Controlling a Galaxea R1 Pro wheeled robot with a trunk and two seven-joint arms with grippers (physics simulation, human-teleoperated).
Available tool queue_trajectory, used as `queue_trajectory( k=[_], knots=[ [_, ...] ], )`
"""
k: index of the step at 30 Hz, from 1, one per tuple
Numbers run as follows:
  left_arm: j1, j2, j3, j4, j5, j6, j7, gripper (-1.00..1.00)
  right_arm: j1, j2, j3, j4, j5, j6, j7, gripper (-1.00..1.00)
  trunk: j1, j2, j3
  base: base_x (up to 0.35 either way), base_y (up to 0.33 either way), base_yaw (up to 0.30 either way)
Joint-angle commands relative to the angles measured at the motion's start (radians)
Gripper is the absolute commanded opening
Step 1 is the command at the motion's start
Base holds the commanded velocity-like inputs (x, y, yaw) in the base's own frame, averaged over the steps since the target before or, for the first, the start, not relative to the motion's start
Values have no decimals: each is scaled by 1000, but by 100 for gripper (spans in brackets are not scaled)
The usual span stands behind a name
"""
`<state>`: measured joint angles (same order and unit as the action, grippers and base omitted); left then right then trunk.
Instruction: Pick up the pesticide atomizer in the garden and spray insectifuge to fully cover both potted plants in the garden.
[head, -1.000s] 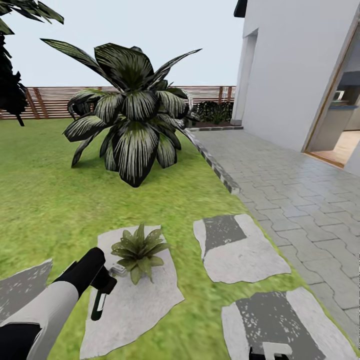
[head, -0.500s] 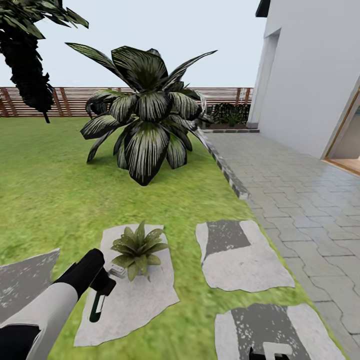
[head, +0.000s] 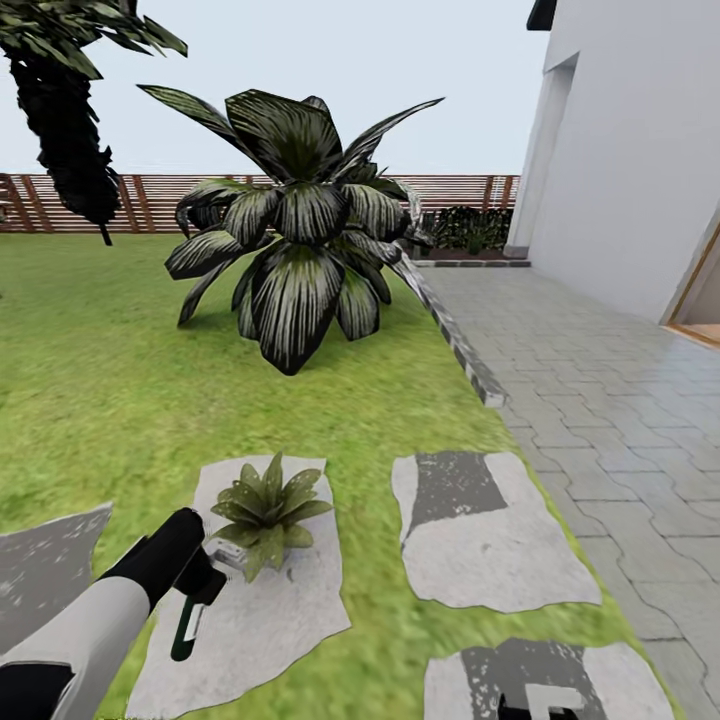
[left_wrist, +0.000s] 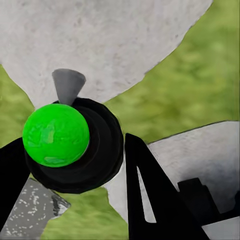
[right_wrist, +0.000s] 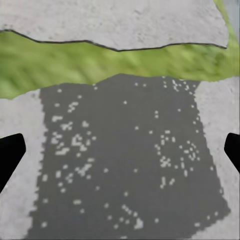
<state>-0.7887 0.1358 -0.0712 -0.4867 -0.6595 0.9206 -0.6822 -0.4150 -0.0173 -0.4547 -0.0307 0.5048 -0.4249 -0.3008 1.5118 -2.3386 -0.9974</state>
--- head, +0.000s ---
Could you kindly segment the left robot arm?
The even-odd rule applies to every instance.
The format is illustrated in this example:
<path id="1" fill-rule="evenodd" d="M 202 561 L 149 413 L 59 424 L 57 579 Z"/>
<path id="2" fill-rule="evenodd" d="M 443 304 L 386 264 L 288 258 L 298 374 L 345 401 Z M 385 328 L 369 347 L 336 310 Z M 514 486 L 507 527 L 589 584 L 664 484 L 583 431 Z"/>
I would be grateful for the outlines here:
<path id="1" fill-rule="evenodd" d="M 241 547 L 221 537 L 204 540 L 196 516 L 175 512 L 69 607 L 1 655 L 0 720 L 93 720 L 160 598 L 173 589 L 211 605 L 227 582 L 214 562 L 244 569 Z"/>

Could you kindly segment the insectifuge atomizer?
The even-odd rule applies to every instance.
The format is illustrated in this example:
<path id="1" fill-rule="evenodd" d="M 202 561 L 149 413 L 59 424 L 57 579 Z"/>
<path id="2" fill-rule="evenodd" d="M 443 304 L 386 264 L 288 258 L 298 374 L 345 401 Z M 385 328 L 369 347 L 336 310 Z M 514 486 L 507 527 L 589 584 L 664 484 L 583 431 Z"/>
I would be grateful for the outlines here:
<path id="1" fill-rule="evenodd" d="M 204 609 L 203 603 L 198 603 L 192 597 L 186 597 L 169 656 L 173 661 L 182 662 L 191 655 L 194 637 L 197 635 Z"/>

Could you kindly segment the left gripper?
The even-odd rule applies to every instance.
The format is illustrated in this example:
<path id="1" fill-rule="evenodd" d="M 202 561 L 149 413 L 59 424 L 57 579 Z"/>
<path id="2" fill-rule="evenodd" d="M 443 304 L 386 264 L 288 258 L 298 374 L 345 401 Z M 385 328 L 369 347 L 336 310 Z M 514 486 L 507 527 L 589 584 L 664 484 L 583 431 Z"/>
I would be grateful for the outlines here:
<path id="1" fill-rule="evenodd" d="M 221 589 L 226 586 L 226 582 L 226 575 L 213 569 L 213 564 L 204 556 L 201 567 L 185 578 L 177 577 L 174 586 L 176 586 L 176 590 L 196 599 L 198 603 L 211 605 Z"/>

